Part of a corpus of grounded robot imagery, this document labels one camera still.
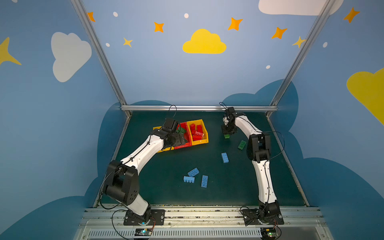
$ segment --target white robotic arm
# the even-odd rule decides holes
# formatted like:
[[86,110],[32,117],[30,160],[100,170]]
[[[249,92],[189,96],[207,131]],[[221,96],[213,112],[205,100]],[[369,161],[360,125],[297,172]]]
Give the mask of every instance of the white robotic arm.
[[271,141],[269,133],[259,130],[244,113],[236,112],[233,107],[225,110],[223,121],[222,132],[224,134],[234,134],[237,132],[237,128],[240,128],[248,137],[247,156],[255,168],[259,188],[257,218],[263,223],[273,222],[275,218],[282,221],[270,174]]
[[176,131],[178,125],[177,121],[167,118],[133,153],[108,165],[103,192],[126,205],[131,210],[129,217],[138,224],[147,224],[151,214],[151,206],[139,194],[139,174],[158,151],[185,144],[183,134]]

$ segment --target orange star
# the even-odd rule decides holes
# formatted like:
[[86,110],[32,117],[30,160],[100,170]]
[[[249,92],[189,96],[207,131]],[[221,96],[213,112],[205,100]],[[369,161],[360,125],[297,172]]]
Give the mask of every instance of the orange star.
[[160,23],[160,24],[155,23],[155,31],[160,31],[163,33],[163,25],[164,23]]
[[91,20],[93,22],[96,22],[95,19],[93,18],[93,12],[90,12],[90,13],[87,13],[87,14],[88,14],[89,20]]
[[236,20],[236,19],[232,18],[232,23],[229,26],[228,30],[235,29],[238,31],[239,30],[239,24],[241,23],[241,21],[243,21],[243,20],[242,19]]
[[283,36],[283,33],[285,32],[285,30],[287,30],[288,28],[286,29],[280,29],[280,28],[277,28],[276,29],[276,33],[275,35],[272,37],[272,38],[280,38]]
[[349,12],[349,14],[343,19],[343,20],[348,20],[349,23],[352,22],[352,19],[359,14],[360,12],[355,11],[353,8]]

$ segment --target blue wall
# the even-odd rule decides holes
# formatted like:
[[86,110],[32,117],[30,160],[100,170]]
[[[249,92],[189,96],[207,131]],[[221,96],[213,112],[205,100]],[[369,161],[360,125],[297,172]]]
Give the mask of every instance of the blue wall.
[[95,52],[53,74],[55,32],[89,42],[70,0],[1,1],[0,239],[72,239],[126,120]]
[[[349,23],[343,19],[352,7],[360,13]],[[384,125],[346,85],[357,72],[384,68],[383,8],[380,1],[344,1],[271,116],[310,204],[320,207],[335,240],[366,239],[365,223],[374,236],[384,234]]]
[[[285,77],[299,51],[292,44],[299,36],[305,39],[316,19],[305,12],[265,14],[252,0],[83,2],[93,12],[91,23],[128,104],[218,105],[229,98],[236,105],[269,105],[250,95]],[[298,1],[290,5],[301,8]],[[238,31],[228,30],[231,18],[243,19]],[[154,31],[154,22],[164,23],[163,33]],[[281,39],[272,39],[277,27],[287,30]],[[184,52],[183,44],[201,28],[218,34],[225,52]],[[132,40],[132,47],[123,45],[124,38]],[[263,94],[273,98],[278,87],[265,88]]]

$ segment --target yellow bin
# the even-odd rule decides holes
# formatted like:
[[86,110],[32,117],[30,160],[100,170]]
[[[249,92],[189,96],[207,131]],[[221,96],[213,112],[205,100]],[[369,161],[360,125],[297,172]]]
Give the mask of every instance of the yellow bin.
[[188,125],[188,128],[189,128],[189,134],[190,134],[190,138],[192,140],[192,133],[191,133],[191,124],[195,124],[196,126],[197,125],[201,125],[202,128],[203,128],[203,133],[204,133],[204,137],[203,139],[201,140],[197,140],[197,141],[192,141],[192,146],[194,145],[199,145],[199,144],[204,144],[204,143],[208,143],[208,132],[207,132],[207,129],[205,128],[205,125],[204,125],[204,122],[202,119],[199,119],[199,120],[194,120],[194,121],[188,121],[187,122],[187,125]]

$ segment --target metal rail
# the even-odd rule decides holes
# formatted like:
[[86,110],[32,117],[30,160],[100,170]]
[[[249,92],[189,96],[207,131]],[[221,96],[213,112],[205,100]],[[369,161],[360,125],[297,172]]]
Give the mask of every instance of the metal rail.
[[[168,111],[170,105],[122,105],[123,111]],[[221,112],[225,108],[223,106],[195,106],[195,105],[177,105],[178,111],[207,111],[207,112]],[[241,112],[266,112],[277,111],[277,106],[232,106],[237,111]]]

